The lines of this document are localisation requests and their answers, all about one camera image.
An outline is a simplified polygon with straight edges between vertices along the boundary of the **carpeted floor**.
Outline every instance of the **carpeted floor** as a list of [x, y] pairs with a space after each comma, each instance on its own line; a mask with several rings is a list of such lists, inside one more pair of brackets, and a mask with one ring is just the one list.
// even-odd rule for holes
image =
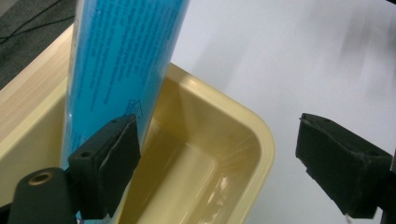
[[4, 13], [0, 90], [73, 23], [75, 8], [76, 0], [19, 0]]

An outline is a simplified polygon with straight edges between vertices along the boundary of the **wire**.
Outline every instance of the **wire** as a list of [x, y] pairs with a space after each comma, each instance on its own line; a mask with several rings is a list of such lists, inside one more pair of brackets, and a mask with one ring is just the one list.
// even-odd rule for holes
[[0, 42], [0, 44], [5, 43], [6, 41], [8, 41], [8, 40], [9, 40], [11, 37], [13, 37], [13, 36], [20, 35], [20, 34], [23, 34], [23, 33], [26, 33], [26, 32], [32, 31], [32, 30], [35, 30], [35, 29], [40, 28], [40, 27], [43, 27], [43, 26], [53, 24], [53, 23], [55, 23], [55, 22], [65, 21], [66, 19], [62, 19], [62, 20], [54, 21], [54, 22], [49, 22], [49, 23], [46, 23], [46, 24], [43, 24], [43, 25], [39, 25], [39, 26], [34, 27], [34, 28], [31, 28], [31, 29], [28, 29], [28, 30], [26, 30], [26, 31], [22, 31], [22, 32], [17, 33], [23, 26], [25, 26], [26, 24], [28, 24], [29, 22], [31, 22], [31, 21], [34, 20], [35, 18], [39, 17], [39, 16], [42, 15], [44, 12], [48, 11], [50, 8], [54, 7], [55, 5], [57, 5], [58, 3], [62, 2], [62, 1], [63, 1], [63, 0], [58, 0], [58, 1], [54, 2], [54, 3], [51, 4], [50, 6], [44, 8], [44, 10], [42, 10], [41, 12], [39, 12], [38, 14], [36, 14], [35, 16], [33, 16], [31, 19], [29, 19], [28, 21], [26, 21], [26, 22], [24, 22], [22, 25], [20, 25], [20, 26], [19, 26], [16, 30], [14, 30], [9, 36], [1, 37], [0, 39], [3, 39], [3, 40]]

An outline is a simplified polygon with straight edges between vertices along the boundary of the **white table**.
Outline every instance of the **white table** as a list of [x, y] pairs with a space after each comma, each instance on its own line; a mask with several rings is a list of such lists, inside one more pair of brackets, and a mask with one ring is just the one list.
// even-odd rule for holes
[[295, 158], [303, 112], [394, 153], [396, 5], [385, 0], [191, 0], [172, 62], [273, 132], [276, 162], [247, 223], [347, 223]]

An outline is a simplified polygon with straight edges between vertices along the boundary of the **beige plastic container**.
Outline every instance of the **beige plastic container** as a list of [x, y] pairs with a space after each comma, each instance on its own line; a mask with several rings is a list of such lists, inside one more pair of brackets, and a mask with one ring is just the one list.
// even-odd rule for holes
[[[0, 91], [0, 206], [59, 165], [71, 33]], [[274, 156], [259, 117], [170, 65], [119, 223], [243, 223]]]

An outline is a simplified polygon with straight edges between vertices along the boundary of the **table surface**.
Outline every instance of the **table surface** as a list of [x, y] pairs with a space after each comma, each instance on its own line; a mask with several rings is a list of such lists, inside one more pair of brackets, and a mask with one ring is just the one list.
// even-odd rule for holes
[[257, 113], [276, 140], [247, 223], [347, 223], [295, 158], [299, 117], [332, 119], [394, 153], [395, 12], [384, 0], [191, 1], [172, 62]]

